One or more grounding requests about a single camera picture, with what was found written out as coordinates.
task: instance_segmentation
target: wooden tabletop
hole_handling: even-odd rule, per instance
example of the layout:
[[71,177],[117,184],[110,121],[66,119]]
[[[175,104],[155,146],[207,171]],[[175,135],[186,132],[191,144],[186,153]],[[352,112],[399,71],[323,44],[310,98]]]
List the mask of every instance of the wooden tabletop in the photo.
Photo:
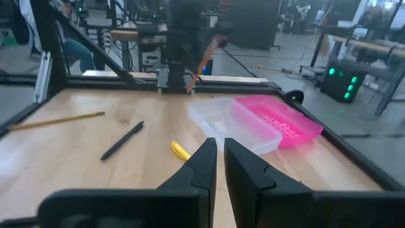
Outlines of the wooden tabletop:
[[[154,74],[154,73],[130,72],[130,74],[136,78],[143,78],[143,79],[156,78],[156,74]],[[117,77],[117,74],[113,71],[87,70],[86,72],[83,73],[83,76],[86,76],[86,77]],[[268,82],[267,79],[253,78],[253,77],[200,75],[200,78],[202,80],[214,81],[214,82],[245,82],[245,83]]]
[[[133,22],[125,22],[122,26],[120,26],[125,29],[136,29],[137,26]],[[167,31],[167,25],[166,24],[159,24],[158,25],[158,30],[159,31]],[[129,30],[112,30],[111,31],[111,38],[117,41],[137,41],[138,39],[138,31],[129,31]]]
[[348,39],[344,37],[339,37],[336,35],[333,35],[332,38],[334,41],[337,42],[348,42],[348,44],[351,44],[353,46],[358,46],[362,48],[367,48],[370,50],[375,50],[375,51],[381,51],[384,53],[388,53],[392,47],[394,49],[392,50],[391,54],[395,54],[398,56],[405,57],[405,47],[403,44],[393,44],[392,42],[387,42],[387,41],[377,41],[377,42],[366,42],[366,41],[361,41],[361,40],[356,40],[356,39]]
[[[0,141],[0,219],[35,215],[39,203],[66,188],[155,188],[183,164],[176,141],[190,154],[206,135],[188,117],[188,104],[221,94],[64,90],[26,123],[105,111],[101,117],[12,132]],[[144,128],[109,160],[100,157],[141,120]],[[312,189],[380,191],[337,148],[313,142],[261,156]],[[218,151],[214,227],[235,227]]]

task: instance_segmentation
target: person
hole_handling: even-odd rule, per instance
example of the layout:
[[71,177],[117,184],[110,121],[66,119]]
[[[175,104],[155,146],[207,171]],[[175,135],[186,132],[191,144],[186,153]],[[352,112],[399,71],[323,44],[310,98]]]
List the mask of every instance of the person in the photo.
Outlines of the person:
[[[61,10],[65,16],[70,16],[73,8],[65,3],[61,6]],[[39,51],[42,52],[41,41],[39,39],[39,34],[37,31],[37,26],[35,23],[34,14],[32,13],[30,0],[20,0],[20,11],[23,17],[26,19],[29,26],[34,31],[34,46]],[[62,41],[63,52],[66,56],[74,57],[80,61],[80,71],[84,73],[86,70],[94,70],[94,62],[91,52],[83,46],[81,43],[64,37],[63,29],[59,22],[56,22],[58,26],[58,32],[60,39]]]

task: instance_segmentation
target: pink plastic container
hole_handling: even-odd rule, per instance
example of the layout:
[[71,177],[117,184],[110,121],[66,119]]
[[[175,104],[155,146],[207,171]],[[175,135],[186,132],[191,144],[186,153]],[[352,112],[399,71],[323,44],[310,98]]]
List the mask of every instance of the pink plastic container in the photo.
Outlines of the pink plastic container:
[[301,112],[265,95],[236,100],[283,134],[281,148],[288,148],[319,136],[323,128]]

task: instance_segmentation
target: black pen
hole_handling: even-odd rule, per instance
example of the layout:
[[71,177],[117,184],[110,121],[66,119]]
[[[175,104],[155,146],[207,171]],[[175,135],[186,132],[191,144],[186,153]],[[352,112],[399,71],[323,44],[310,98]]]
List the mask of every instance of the black pen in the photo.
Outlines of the black pen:
[[115,151],[120,149],[120,147],[125,142],[127,142],[128,139],[131,138],[131,136],[138,133],[143,127],[144,127],[144,122],[143,121],[139,122],[135,127],[133,127],[133,129],[128,131],[128,133],[126,133],[120,140],[118,140],[118,142],[116,142],[109,150],[107,150],[107,152],[105,152],[105,154],[103,154],[103,156],[101,157],[100,160],[101,161],[107,160],[111,155],[113,155],[115,153]]

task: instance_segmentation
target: clear plastic container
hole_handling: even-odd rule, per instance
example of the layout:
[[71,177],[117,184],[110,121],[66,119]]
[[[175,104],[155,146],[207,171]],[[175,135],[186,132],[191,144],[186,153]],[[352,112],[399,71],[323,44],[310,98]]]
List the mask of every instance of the clear plastic container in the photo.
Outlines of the clear plastic container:
[[322,133],[321,125],[270,96],[253,95],[235,100],[283,134],[281,148],[305,143]]
[[208,137],[214,137],[223,151],[226,137],[261,155],[278,148],[282,135],[234,98],[215,98],[191,103],[189,116]]

